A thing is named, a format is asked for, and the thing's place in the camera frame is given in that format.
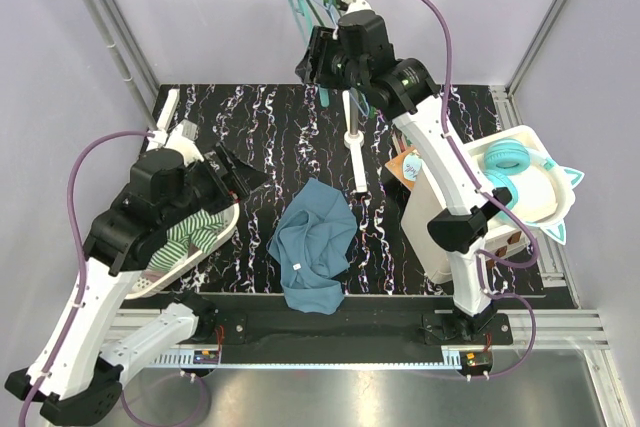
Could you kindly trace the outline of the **green striped tank top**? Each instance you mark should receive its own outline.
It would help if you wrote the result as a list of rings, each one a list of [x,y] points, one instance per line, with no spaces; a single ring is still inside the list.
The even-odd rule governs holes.
[[[191,246],[202,252],[211,250],[226,225],[221,213],[200,210],[192,214],[167,231],[165,245],[153,254],[147,268],[169,272],[188,257]]]

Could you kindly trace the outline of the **teal plastic hanger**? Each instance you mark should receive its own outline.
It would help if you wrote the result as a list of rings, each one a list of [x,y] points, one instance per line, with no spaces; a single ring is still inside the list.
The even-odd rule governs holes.
[[[324,26],[318,23],[305,0],[287,0],[287,2],[305,45],[308,45],[312,30],[315,26],[334,26],[330,24],[325,12],[319,7],[317,7],[317,11],[320,14],[321,19],[324,21]]]

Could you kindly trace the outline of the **teal tank top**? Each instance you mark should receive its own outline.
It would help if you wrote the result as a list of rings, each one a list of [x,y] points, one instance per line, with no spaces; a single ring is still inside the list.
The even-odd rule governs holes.
[[[317,179],[307,181],[285,209],[268,243],[280,266],[287,306],[331,315],[344,299],[336,276],[349,268],[346,253],[357,222],[343,193]]]

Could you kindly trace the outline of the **pink tank top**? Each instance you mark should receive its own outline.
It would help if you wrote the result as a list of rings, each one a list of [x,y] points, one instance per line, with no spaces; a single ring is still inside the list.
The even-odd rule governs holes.
[[[141,277],[138,280],[138,283],[143,287],[147,288],[156,282],[161,281],[166,275],[167,271],[163,269],[151,269],[147,268],[141,274]]]

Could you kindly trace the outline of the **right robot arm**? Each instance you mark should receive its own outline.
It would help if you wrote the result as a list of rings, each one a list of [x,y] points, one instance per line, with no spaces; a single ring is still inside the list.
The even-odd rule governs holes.
[[[313,27],[295,72],[305,84],[362,93],[416,148],[445,199],[427,231],[451,268],[454,331],[463,342],[480,341],[496,309],[483,291],[486,269],[477,252],[485,245],[489,220],[511,195],[471,171],[447,116],[433,105],[439,88],[426,67],[414,58],[397,58],[383,18],[361,10],[344,15],[334,29]]]

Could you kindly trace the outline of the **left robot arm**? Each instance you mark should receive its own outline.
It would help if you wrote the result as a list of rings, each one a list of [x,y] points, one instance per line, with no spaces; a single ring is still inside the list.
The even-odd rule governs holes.
[[[120,342],[105,336],[126,295],[169,231],[189,216],[218,214],[261,187],[266,173],[217,144],[222,165],[187,163],[160,148],[143,153],[129,181],[97,216],[84,242],[81,270],[70,301],[41,356],[9,374],[6,389],[55,426],[93,426],[115,406],[126,384],[170,347],[208,341],[216,306],[195,293],[179,294],[153,321]]]

